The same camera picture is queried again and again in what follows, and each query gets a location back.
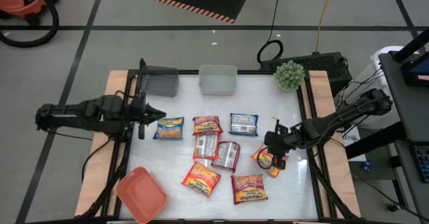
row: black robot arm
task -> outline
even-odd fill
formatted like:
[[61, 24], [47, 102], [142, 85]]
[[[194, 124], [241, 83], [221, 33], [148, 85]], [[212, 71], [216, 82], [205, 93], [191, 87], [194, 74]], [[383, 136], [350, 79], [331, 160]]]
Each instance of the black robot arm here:
[[268, 131], [264, 138], [268, 152], [273, 154], [271, 165], [284, 169], [286, 163], [282, 158], [290, 150], [324, 144], [339, 127], [365, 115], [384, 115], [390, 111], [391, 105], [392, 102], [382, 90], [371, 89], [353, 104], [345, 105], [326, 117], [308, 119], [292, 126], [290, 133], [287, 129], [279, 133], [277, 122], [275, 131]]
[[109, 137], [125, 140], [131, 137], [131, 124], [140, 123], [139, 138], [144, 138], [144, 125], [165, 117], [162, 111], [145, 104], [145, 94], [124, 104], [117, 95], [83, 101], [75, 105], [45, 104], [36, 113], [38, 129], [49, 131], [59, 127], [74, 127], [103, 132]]

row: vacuum hose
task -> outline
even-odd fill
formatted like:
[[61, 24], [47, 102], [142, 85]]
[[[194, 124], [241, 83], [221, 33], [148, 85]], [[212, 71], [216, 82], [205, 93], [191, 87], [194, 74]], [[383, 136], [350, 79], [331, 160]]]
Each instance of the vacuum hose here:
[[46, 7], [49, 9], [49, 11], [52, 14], [52, 27], [50, 28], [49, 32], [42, 38], [37, 40], [32, 40], [28, 42], [18, 42], [15, 40], [11, 40], [9, 38], [6, 38], [1, 32], [0, 32], [0, 41], [15, 47], [20, 48], [30, 48], [35, 46], [40, 46], [42, 44], [47, 43], [50, 41], [58, 31], [58, 28], [60, 27], [60, 19], [58, 18], [58, 12], [56, 11], [56, 8], [54, 4], [50, 0], [43, 0], [46, 3]]

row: ramen packet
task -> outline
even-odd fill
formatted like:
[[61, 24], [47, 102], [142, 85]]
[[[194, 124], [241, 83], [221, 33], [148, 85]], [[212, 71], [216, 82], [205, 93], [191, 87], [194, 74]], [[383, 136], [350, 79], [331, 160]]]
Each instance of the ramen packet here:
[[258, 115], [231, 113], [230, 134], [257, 136]]
[[234, 205], [245, 201], [267, 200], [263, 189], [262, 174], [249, 176], [231, 176], [233, 183]]
[[183, 117], [158, 120], [154, 139], [182, 139]]
[[[264, 146], [259, 147], [259, 149], [256, 150], [256, 152], [252, 155], [252, 158], [256, 161], [257, 160], [257, 154], [264, 148]], [[284, 156], [283, 160], [287, 161], [289, 158], [289, 156]], [[271, 165], [271, 160], [273, 159], [273, 155], [268, 153], [267, 150], [264, 150], [261, 152], [261, 154], [259, 155], [259, 163], [262, 165], [262, 167], [267, 168], [269, 165]], [[277, 177], [280, 173], [279, 168], [271, 166], [267, 169], [268, 174], [271, 175], [272, 177]]]
[[198, 135], [195, 137], [194, 158], [217, 160], [219, 135]]
[[221, 175], [195, 161], [182, 184], [209, 197]]
[[218, 154], [219, 158], [213, 160], [212, 165], [228, 168], [234, 173], [239, 161], [240, 145], [236, 142], [219, 142]]
[[220, 135], [223, 133], [219, 117], [217, 116], [206, 116], [206, 117], [194, 117], [194, 133], [193, 135]]

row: red plastic tray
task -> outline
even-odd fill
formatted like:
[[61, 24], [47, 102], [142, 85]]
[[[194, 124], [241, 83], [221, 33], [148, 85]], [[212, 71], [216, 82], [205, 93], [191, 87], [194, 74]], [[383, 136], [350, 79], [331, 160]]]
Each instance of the red plastic tray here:
[[148, 223], [167, 205], [167, 195], [143, 167], [122, 179], [116, 192], [138, 223]]

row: yellow cable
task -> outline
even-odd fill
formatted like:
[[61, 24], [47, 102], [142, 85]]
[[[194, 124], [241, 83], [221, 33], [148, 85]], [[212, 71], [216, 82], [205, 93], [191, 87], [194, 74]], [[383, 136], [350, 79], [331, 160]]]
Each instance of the yellow cable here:
[[326, 8], [328, 7], [329, 4], [329, 0], [326, 0], [324, 2], [324, 6], [323, 6], [323, 10], [322, 10], [322, 15], [320, 16], [320, 20], [319, 20], [319, 26], [317, 28], [317, 42], [316, 42], [316, 52], [319, 49], [319, 43], [320, 43], [320, 27], [322, 26], [322, 21], [323, 21], [323, 16], [326, 12]]

